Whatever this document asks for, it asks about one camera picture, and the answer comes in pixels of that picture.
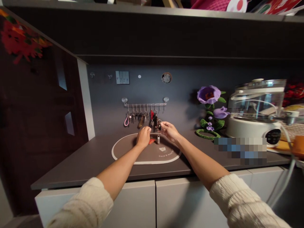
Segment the digital display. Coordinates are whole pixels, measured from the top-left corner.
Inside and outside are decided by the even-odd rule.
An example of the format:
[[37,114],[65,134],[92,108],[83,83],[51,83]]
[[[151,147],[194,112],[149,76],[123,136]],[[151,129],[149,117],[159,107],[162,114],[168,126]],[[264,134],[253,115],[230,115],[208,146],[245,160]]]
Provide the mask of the digital display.
[[278,137],[278,136],[280,136],[281,134],[279,133],[279,132],[273,132],[273,133],[271,133],[271,136],[272,137]]

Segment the pixelated blur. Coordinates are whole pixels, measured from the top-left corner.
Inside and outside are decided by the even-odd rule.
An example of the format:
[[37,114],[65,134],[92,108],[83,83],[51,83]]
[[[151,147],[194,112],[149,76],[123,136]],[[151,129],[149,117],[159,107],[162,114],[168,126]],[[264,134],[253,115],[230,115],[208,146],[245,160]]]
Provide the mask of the pixelated blur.
[[266,138],[215,138],[217,151],[227,153],[228,158],[240,159],[241,165],[265,165],[267,163]]

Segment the cream knit sweater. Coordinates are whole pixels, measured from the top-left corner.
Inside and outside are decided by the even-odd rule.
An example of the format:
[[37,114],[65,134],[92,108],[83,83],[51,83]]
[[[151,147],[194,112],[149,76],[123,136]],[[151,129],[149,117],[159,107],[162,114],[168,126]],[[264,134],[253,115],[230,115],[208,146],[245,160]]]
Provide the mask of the cream knit sweater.
[[[210,196],[227,217],[229,227],[290,227],[235,174],[216,181]],[[48,228],[97,228],[112,207],[110,194],[94,177],[51,219]]]

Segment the green ring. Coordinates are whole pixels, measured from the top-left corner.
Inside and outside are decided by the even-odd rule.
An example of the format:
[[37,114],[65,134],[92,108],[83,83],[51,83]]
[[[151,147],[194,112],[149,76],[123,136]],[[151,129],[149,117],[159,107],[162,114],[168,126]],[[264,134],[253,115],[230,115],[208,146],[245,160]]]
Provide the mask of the green ring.
[[[210,137],[210,136],[205,136],[205,135],[202,135],[200,134],[200,132],[205,132],[205,133],[210,133],[210,134],[213,134],[215,137]],[[209,139],[209,140],[214,140],[214,138],[220,138],[221,136],[216,133],[215,131],[209,131],[209,130],[206,130],[206,129],[198,129],[196,130],[196,134],[199,136],[199,137],[202,137],[204,139]]]

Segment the appliance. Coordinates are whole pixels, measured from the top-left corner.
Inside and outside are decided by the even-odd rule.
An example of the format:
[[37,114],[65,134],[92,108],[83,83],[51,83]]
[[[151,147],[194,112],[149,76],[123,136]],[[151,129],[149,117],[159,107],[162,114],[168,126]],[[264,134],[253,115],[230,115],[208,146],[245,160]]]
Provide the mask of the appliance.
[[286,119],[280,117],[285,85],[285,79],[255,79],[236,86],[229,100],[231,115],[226,135],[232,138],[266,138],[267,147],[275,147],[281,137],[278,120]]

